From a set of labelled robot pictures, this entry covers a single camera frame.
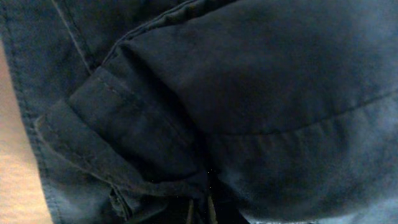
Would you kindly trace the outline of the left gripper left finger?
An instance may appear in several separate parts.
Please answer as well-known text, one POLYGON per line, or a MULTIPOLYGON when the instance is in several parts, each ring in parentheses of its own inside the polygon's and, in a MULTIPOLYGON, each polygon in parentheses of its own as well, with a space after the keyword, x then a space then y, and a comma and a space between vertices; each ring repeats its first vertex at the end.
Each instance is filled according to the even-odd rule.
POLYGON ((193 223, 193 212, 194 212, 194 201, 193 201, 193 199, 190 199, 189 204, 188 204, 187 219, 186 219, 185 224, 193 223))

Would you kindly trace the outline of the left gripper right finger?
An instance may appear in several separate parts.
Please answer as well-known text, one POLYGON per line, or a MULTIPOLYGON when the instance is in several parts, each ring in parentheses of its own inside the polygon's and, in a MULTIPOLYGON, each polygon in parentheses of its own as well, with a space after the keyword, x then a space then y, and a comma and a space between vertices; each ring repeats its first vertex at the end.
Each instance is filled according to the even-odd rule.
POLYGON ((208 196, 209 223, 213 224, 249 224, 234 205, 214 195, 208 196))

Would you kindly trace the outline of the dark blue shorts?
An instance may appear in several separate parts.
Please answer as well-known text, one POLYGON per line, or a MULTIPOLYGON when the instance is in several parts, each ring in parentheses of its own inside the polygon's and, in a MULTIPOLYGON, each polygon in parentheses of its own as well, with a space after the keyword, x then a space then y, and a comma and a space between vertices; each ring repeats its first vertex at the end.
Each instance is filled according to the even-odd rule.
POLYGON ((397 1, 2 1, 54 223, 397 222, 397 1))

